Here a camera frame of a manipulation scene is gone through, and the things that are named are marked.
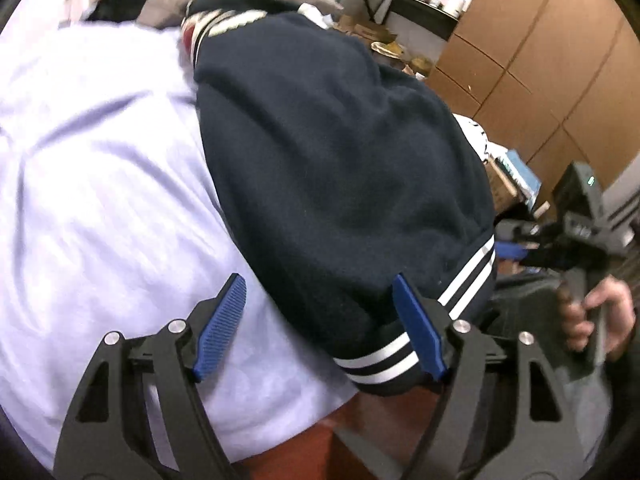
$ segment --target clutter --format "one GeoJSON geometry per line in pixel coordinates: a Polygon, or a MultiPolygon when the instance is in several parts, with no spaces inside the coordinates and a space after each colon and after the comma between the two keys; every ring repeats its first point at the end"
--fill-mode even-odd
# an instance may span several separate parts
{"type": "Polygon", "coordinates": [[[409,66],[415,73],[420,73],[423,77],[427,77],[433,69],[433,61],[424,56],[415,56],[409,62],[409,66]]]}
{"type": "Polygon", "coordinates": [[[394,59],[400,59],[404,53],[404,49],[398,45],[395,41],[389,44],[384,44],[380,41],[374,41],[371,43],[371,49],[383,56],[391,57],[394,59]]]}
{"type": "Polygon", "coordinates": [[[518,189],[509,177],[498,167],[493,158],[489,158],[484,166],[489,178],[491,195],[494,198],[495,213],[504,213],[521,201],[518,189]]]}
{"type": "Polygon", "coordinates": [[[371,46],[375,41],[379,41],[382,44],[391,43],[398,36],[389,32],[389,29],[384,25],[368,20],[359,20],[347,15],[340,17],[335,29],[345,33],[347,36],[357,36],[367,46],[371,46]]]}
{"type": "Polygon", "coordinates": [[[507,150],[506,153],[499,155],[495,161],[518,187],[524,196],[527,208],[532,211],[542,186],[539,178],[521,160],[516,150],[507,150]]]}
{"type": "Polygon", "coordinates": [[[547,200],[545,200],[543,204],[533,212],[533,218],[538,220],[542,217],[543,214],[549,211],[549,208],[551,208],[551,204],[547,200]]]}
{"type": "Polygon", "coordinates": [[[465,0],[447,0],[442,6],[442,10],[454,18],[458,18],[464,6],[465,0]]]}

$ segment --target striped cuff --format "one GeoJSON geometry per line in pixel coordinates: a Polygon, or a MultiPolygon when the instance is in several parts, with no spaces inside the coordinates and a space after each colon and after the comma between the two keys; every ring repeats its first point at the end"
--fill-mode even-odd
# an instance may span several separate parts
{"type": "MultiPolygon", "coordinates": [[[[494,237],[482,245],[451,280],[438,298],[458,319],[467,309],[477,311],[489,298],[494,282],[494,237]]],[[[400,320],[390,326],[384,346],[350,359],[335,358],[335,363],[361,391],[380,396],[396,395],[423,382],[426,374],[400,320]]]]}
{"type": "Polygon", "coordinates": [[[215,9],[197,12],[182,20],[182,42],[189,53],[191,63],[195,67],[198,62],[200,44],[204,38],[223,34],[238,27],[244,27],[267,15],[265,10],[251,9],[244,12],[215,9]]]}

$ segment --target cardboard box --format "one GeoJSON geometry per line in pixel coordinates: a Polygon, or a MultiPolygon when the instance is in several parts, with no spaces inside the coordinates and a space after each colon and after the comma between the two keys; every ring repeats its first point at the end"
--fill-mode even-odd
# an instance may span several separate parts
{"type": "Polygon", "coordinates": [[[392,34],[384,25],[379,25],[367,20],[358,20],[353,16],[341,16],[340,21],[335,25],[336,30],[340,30],[350,36],[357,36],[364,43],[371,45],[374,41],[391,43],[398,36],[392,34]]]}
{"type": "Polygon", "coordinates": [[[522,197],[515,184],[504,172],[498,168],[495,161],[490,158],[484,166],[489,177],[491,195],[494,197],[495,213],[504,213],[510,207],[522,202],[522,197]]]}

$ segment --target wooden wall panel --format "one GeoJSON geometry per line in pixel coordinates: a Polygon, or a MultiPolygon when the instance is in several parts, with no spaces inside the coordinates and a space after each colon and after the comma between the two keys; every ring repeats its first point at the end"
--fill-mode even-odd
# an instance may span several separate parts
{"type": "Polygon", "coordinates": [[[473,117],[480,107],[478,101],[473,99],[460,85],[437,68],[431,72],[431,75],[426,80],[426,85],[436,92],[455,114],[473,117]]]}
{"type": "Polygon", "coordinates": [[[549,200],[552,203],[552,189],[574,160],[588,162],[575,141],[560,127],[529,161],[529,167],[542,180],[539,202],[549,200]]]}
{"type": "Polygon", "coordinates": [[[518,150],[523,160],[529,160],[559,126],[548,103],[508,72],[474,119],[490,141],[518,150]]]}
{"type": "Polygon", "coordinates": [[[621,20],[614,0],[549,0],[509,72],[546,96],[562,121],[602,64],[621,20]]]}
{"type": "Polygon", "coordinates": [[[640,150],[640,41],[625,22],[594,84],[564,123],[608,186],[640,150]]]}
{"type": "Polygon", "coordinates": [[[506,67],[544,0],[473,0],[456,34],[506,67]]]}
{"type": "Polygon", "coordinates": [[[502,75],[500,65],[455,34],[438,60],[438,68],[480,103],[502,75]]]}

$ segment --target blue gripper pad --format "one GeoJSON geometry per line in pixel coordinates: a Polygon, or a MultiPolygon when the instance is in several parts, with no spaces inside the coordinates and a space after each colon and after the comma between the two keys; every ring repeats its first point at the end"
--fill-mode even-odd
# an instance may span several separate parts
{"type": "Polygon", "coordinates": [[[420,367],[434,380],[439,381],[447,372],[447,365],[442,357],[440,335],[401,274],[393,280],[392,295],[398,317],[420,360],[420,367]]]}
{"type": "Polygon", "coordinates": [[[494,247],[496,256],[505,260],[514,260],[519,262],[529,255],[529,250],[527,248],[513,242],[496,241],[494,247]]]}
{"type": "Polygon", "coordinates": [[[216,311],[200,333],[193,373],[198,382],[216,370],[236,333],[246,302],[246,283],[236,276],[216,311]]]}

